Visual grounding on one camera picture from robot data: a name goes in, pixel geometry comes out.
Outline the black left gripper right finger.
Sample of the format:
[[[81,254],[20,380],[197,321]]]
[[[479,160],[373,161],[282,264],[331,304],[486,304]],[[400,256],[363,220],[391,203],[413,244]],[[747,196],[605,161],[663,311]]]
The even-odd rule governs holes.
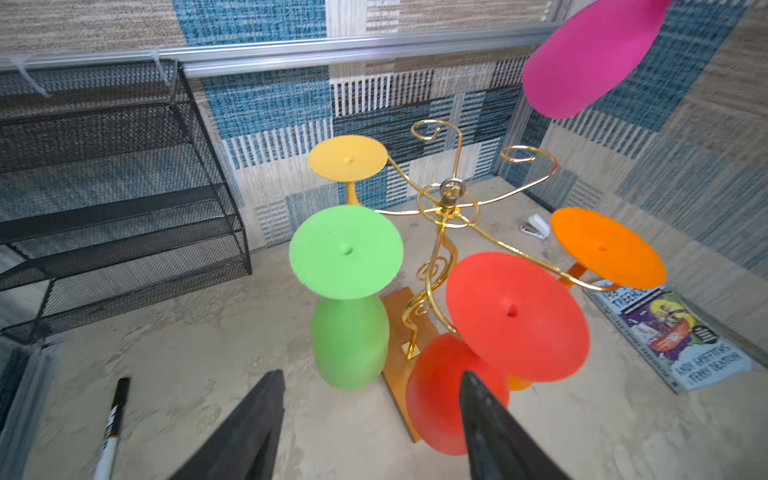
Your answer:
[[[459,405],[473,480],[570,478],[471,371]]]

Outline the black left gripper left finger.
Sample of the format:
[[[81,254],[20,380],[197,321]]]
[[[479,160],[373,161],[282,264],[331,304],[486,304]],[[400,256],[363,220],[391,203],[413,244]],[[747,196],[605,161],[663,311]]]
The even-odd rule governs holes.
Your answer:
[[[267,372],[174,479],[271,479],[284,420],[285,377]]]

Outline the light orange plastic wine glass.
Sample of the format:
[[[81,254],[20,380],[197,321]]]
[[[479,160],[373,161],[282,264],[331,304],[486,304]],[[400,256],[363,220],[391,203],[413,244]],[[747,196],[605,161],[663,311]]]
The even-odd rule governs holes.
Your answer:
[[[578,286],[593,291],[620,287],[649,290],[664,283],[666,268],[661,257],[639,235],[602,214],[585,209],[562,208],[552,215],[551,229],[574,260],[563,272],[534,263],[555,275],[568,289]]]

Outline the magenta plastic wine glass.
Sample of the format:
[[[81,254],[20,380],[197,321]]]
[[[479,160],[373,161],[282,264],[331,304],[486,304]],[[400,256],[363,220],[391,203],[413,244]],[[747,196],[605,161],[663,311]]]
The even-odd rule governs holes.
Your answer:
[[[602,0],[582,9],[526,61],[522,85],[537,113],[567,119],[619,85],[658,36],[670,0]]]

